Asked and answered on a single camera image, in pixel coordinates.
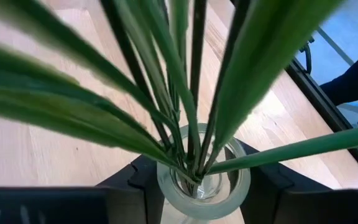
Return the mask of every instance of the vase rim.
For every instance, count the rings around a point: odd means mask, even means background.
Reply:
[[[199,124],[199,132],[204,133],[206,124]],[[187,137],[188,126],[180,128],[182,138]],[[235,157],[245,156],[238,141],[232,138],[227,144]],[[203,203],[202,200],[190,197],[179,186],[175,186],[175,181],[171,176],[171,169],[166,165],[157,164],[157,180],[165,198],[179,211],[185,215],[200,220],[212,220],[232,213],[244,201],[250,186],[249,169],[240,169],[238,172],[237,182],[230,191],[227,198],[218,203]]]

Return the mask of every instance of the clear glass vase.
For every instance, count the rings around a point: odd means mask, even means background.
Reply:
[[[203,140],[206,124],[199,124]],[[187,147],[188,126],[180,129],[183,145]],[[241,145],[232,138],[219,153],[216,162],[245,156]],[[165,203],[161,223],[208,223],[225,217],[237,209],[247,196],[250,185],[249,169],[207,175],[198,187],[197,196],[190,197],[181,188],[178,174],[163,164],[157,164],[157,180]]]

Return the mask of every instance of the green leaf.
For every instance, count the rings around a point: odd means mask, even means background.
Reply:
[[[219,70],[219,75],[218,75],[219,78],[216,82],[216,88],[215,88],[214,98],[213,98],[213,102],[212,102],[212,106],[211,106],[211,111],[209,112],[208,125],[206,127],[203,144],[201,145],[201,156],[200,156],[199,164],[205,163],[205,159],[206,159],[206,156],[208,153],[209,144],[211,143],[212,135],[214,134],[214,131],[215,131],[216,117],[218,115],[218,96],[221,91],[224,74],[226,73],[227,66],[229,65],[229,62],[230,62],[230,59],[232,56],[232,52],[234,49],[234,44],[236,43],[236,40],[240,33],[240,28],[243,25],[243,23],[246,19],[246,16],[249,12],[249,10],[248,10],[249,4],[250,4],[250,0],[236,2],[236,11],[233,15],[233,20],[230,25],[231,26],[230,33],[229,33],[229,37],[227,38],[227,41],[226,41],[226,48],[224,51],[222,64],[221,64],[221,68]],[[219,152],[220,152],[219,148],[218,148],[218,150],[212,151],[211,156],[209,157],[205,166],[199,167],[198,172],[200,174],[205,173],[209,168],[211,168],[211,166],[215,162],[217,156],[219,155]]]
[[[358,147],[358,128],[296,142],[263,152],[214,164],[208,174],[245,169],[324,152]]]
[[[160,8],[160,11],[163,15],[165,22],[169,25],[168,9],[167,9],[167,5],[165,4],[165,0],[155,0],[155,2],[156,5],[158,5]]]
[[[115,3],[111,0],[100,0],[100,3],[103,7],[103,11],[106,17],[108,18],[110,27],[114,32],[114,35],[116,36],[117,43],[119,44],[121,52],[129,67],[129,70],[131,71],[132,76],[134,77],[136,85],[150,101],[153,101],[149,87],[146,84],[146,80],[140,68],[138,59],[135,55],[134,49],[132,48],[132,44],[129,40],[129,37],[127,36],[127,33],[124,30],[124,24],[122,23],[122,19],[119,17],[119,13]],[[172,149],[172,144],[169,141],[168,134],[165,128],[163,127],[162,122],[154,118],[152,120],[157,129],[158,134],[161,137],[161,141],[165,146],[165,150],[168,151]]]
[[[116,4],[125,28],[143,61],[158,107],[165,115],[172,117],[173,106],[169,99],[151,33],[142,13],[138,6],[134,5],[134,1],[116,1]]]
[[[219,93],[214,150],[232,138],[280,70],[341,1],[251,2]]]
[[[181,64],[178,52],[174,48],[167,23],[153,1],[139,1],[139,4],[144,13],[145,20],[148,22],[150,30],[154,35],[161,54],[165,59],[168,74],[173,80],[176,91],[182,100],[190,126],[190,134],[192,135],[193,142],[195,144],[195,150],[198,150],[200,148],[200,137],[198,136],[197,112],[191,92],[187,89],[186,80],[184,79],[184,77],[186,77],[186,73]]]
[[[64,52],[74,61],[96,72],[105,84],[118,86],[130,93],[153,118],[173,126],[172,121],[160,113],[137,86],[38,1],[0,0],[0,20]]]
[[[176,47],[184,68],[184,79],[187,84],[186,75],[186,31],[188,27],[188,0],[171,0],[170,6],[170,33],[173,44]]]
[[[173,162],[132,117],[68,75],[0,48],[0,116]]]
[[[201,62],[203,56],[204,27],[206,19],[207,0],[194,0],[193,15],[193,38],[191,43],[191,65],[190,65],[190,91],[193,96],[195,108],[198,107],[198,89],[200,87]],[[193,170],[202,169],[205,159],[202,159],[202,150],[194,151],[193,138],[189,136],[187,145],[187,158],[193,160],[198,157],[193,165]]]

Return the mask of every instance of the wooden floor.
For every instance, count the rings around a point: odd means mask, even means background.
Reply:
[[[64,22],[129,74],[97,1],[45,2]],[[232,11],[229,2],[209,1],[198,110],[200,123],[207,121]],[[2,23],[0,42],[73,75],[83,86],[110,98],[157,136],[148,114],[129,95],[105,87],[92,77],[89,70]],[[182,119],[181,125],[185,124],[185,119]],[[282,72],[263,101],[239,128],[236,137],[263,151],[331,132],[291,78]],[[0,118],[0,185],[94,185],[137,156],[119,148],[102,147]],[[333,189],[358,188],[358,164],[347,151],[294,159],[283,164]],[[242,223],[241,214],[237,210],[217,222]]]

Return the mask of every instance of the floor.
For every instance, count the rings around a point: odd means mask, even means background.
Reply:
[[[321,28],[353,62],[358,59],[358,0],[345,1]],[[342,75],[349,64],[319,33],[315,32],[313,38],[314,42],[310,44],[311,76],[321,85]],[[306,67],[305,54],[299,52],[296,57]],[[342,108],[339,110],[351,124],[358,122],[358,113]]]

